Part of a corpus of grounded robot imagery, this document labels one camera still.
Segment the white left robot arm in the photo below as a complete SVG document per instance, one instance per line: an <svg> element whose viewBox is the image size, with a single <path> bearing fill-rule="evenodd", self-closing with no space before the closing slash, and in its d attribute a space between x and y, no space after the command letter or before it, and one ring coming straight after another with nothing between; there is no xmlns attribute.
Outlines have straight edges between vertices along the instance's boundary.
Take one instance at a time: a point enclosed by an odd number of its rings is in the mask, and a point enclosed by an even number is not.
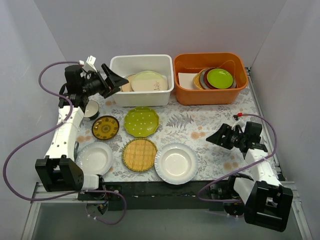
<svg viewBox="0 0 320 240"><path fill-rule="evenodd" d="M101 175L86 174L75 162L75 144L89 97L99 94L108 98L128 84L106 64L101 75L92 63L73 62L64 70L66 83L57 93L58 121L53 139L44 158L36 160L35 170L48 192L89 190L95 200L106 196Z"/></svg>

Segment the green dotted scalloped plate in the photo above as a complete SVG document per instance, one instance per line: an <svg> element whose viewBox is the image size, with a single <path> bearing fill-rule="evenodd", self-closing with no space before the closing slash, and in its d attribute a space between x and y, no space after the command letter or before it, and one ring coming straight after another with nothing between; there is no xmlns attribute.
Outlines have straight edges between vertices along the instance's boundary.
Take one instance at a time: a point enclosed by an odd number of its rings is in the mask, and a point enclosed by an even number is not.
<svg viewBox="0 0 320 240"><path fill-rule="evenodd" d="M126 132L136 138L145 138L154 134L159 127L160 117L147 106L139 106L128 111L124 117Z"/></svg>

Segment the woven bamboo round plate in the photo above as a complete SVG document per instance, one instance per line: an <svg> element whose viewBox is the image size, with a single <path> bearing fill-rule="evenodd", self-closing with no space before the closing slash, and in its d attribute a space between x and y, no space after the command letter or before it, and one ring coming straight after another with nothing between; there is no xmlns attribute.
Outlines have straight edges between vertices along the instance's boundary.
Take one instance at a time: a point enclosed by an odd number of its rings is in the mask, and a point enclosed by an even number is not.
<svg viewBox="0 0 320 240"><path fill-rule="evenodd" d="M154 166L157 152L158 149L152 141L136 138L124 146L122 162L133 172L145 172Z"/></svg>

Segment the beige bird pattern plate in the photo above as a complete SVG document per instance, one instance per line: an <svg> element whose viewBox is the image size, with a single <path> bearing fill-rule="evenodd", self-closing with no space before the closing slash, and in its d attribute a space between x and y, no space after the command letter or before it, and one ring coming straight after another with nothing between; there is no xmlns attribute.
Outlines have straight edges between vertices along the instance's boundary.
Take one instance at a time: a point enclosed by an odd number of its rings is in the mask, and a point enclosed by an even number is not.
<svg viewBox="0 0 320 240"><path fill-rule="evenodd" d="M130 82L130 83L128 82L127 84L122 85L122 86L121 86L121 91L122 91L122 92L133 92L134 90L133 90L133 88L132 88L131 82Z"/></svg>

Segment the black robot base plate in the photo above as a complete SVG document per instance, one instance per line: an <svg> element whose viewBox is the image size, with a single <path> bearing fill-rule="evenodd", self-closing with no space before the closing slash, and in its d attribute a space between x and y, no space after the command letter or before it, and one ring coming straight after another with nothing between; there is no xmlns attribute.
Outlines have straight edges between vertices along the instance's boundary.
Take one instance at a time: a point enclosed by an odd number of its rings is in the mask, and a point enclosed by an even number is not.
<svg viewBox="0 0 320 240"><path fill-rule="evenodd" d="M164 181L138 182L103 182L107 191L118 191L126 200L127 210L184 210L205 209L223 211L221 202L202 201L197 193L209 184L208 180L192 180L185 184L173 185ZM200 197L207 200L239 199L237 193L231 191L228 181L222 180L206 188ZM104 202L103 193L78 194L77 200L99 204ZM117 195L107 193L109 211L123 210L123 201Z"/></svg>

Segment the beige green floral plate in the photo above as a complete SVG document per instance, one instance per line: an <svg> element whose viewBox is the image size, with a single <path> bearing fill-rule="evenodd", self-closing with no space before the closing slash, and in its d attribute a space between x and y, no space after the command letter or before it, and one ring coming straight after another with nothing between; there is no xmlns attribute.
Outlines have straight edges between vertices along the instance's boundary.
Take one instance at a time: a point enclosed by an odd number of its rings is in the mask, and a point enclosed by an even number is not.
<svg viewBox="0 0 320 240"><path fill-rule="evenodd" d="M131 87L135 92L166 91L168 80L157 72L142 71L133 76Z"/></svg>

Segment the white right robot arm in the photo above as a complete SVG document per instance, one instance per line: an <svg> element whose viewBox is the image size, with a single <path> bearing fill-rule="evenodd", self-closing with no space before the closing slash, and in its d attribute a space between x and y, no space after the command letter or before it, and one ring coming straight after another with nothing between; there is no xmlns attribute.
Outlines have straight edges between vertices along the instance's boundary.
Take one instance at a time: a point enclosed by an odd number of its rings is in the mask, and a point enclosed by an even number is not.
<svg viewBox="0 0 320 240"><path fill-rule="evenodd" d="M224 210L233 216L242 215L248 224L283 232L287 227L293 192L278 180L268 162L267 147L261 143L262 125L248 121L224 123L206 141L227 150L237 148L251 169L251 175L233 173L227 180L210 186L208 196L222 200Z"/></svg>

